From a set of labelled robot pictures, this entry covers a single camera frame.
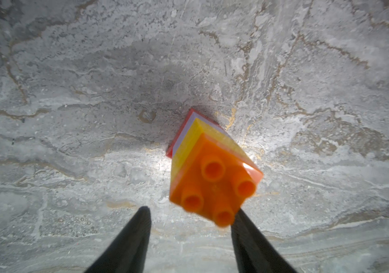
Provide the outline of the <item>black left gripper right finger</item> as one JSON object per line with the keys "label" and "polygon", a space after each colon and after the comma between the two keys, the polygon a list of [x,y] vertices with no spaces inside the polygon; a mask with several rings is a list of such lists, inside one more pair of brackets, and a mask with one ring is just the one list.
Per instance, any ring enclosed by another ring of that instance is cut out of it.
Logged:
{"label": "black left gripper right finger", "polygon": [[240,273],[295,273],[242,209],[231,225],[235,259]]}

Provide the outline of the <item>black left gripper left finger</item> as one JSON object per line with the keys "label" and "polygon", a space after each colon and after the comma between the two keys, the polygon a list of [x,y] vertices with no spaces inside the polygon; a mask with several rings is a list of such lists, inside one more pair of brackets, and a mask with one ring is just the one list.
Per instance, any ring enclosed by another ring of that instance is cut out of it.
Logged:
{"label": "black left gripper left finger", "polygon": [[151,234],[151,211],[140,207],[87,273],[142,273]]}

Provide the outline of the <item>orange small lego brick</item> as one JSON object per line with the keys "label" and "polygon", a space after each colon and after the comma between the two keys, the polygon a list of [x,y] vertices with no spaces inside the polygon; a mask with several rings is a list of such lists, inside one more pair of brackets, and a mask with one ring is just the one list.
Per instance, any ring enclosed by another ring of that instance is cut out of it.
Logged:
{"label": "orange small lego brick", "polygon": [[207,134],[201,134],[185,160],[172,159],[169,199],[225,228],[232,225],[245,200],[264,174]]}

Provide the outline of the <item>red lego brick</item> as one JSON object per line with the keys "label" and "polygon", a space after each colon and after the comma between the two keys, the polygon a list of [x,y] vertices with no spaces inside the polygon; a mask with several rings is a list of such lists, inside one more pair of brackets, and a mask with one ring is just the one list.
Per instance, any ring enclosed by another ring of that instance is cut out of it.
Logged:
{"label": "red lego brick", "polygon": [[166,151],[166,156],[168,158],[172,159],[174,147],[177,146],[176,147],[176,150],[177,150],[179,145],[180,145],[180,142],[181,142],[181,141],[179,141],[180,135],[183,135],[182,138],[185,137],[186,131],[191,127],[191,124],[195,118],[202,119],[204,122],[210,122],[211,124],[214,124],[214,125],[217,125],[220,127],[218,122],[203,115],[198,110],[195,110],[194,108],[190,108],[185,119],[184,119],[183,124],[180,126],[176,136],[174,137],[172,143],[170,144],[169,148]]}

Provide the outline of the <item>yellow small lego brick front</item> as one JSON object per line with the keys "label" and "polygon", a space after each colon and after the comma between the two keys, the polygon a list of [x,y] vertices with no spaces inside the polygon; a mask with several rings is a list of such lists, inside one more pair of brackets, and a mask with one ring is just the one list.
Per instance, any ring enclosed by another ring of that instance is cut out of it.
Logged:
{"label": "yellow small lego brick front", "polygon": [[181,142],[181,145],[179,145],[177,151],[173,155],[171,180],[177,176],[178,172],[185,165],[185,161],[188,156],[193,153],[196,143],[203,135],[206,135],[207,137],[212,138],[215,142],[222,144],[228,150],[236,153],[244,160],[250,160],[249,156],[243,151],[243,149],[228,135],[216,129],[214,126],[204,122],[202,119],[195,118],[186,133],[186,136]]}

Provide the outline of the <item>purple small lego brick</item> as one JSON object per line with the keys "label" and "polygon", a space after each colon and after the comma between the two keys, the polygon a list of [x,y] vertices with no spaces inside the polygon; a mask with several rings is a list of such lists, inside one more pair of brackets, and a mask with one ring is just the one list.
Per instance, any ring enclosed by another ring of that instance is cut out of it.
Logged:
{"label": "purple small lego brick", "polygon": [[186,115],[183,124],[180,126],[176,136],[174,137],[172,143],[170,144],[168,150],[166,151],[166,156],[169,158],[173,158],[174,153],[178,150],[179,146],[181,145],[182,141],[184,140],[188,130],[191,128],[193,122],[195,119],[199,119],[201,121],[204,121],[205,123],[209,124],[212,127],[215,127],[222,133],[226,133],[224,129],[214,120],[211,118],[203,115],[199,111],[190,108],[188,114]]}

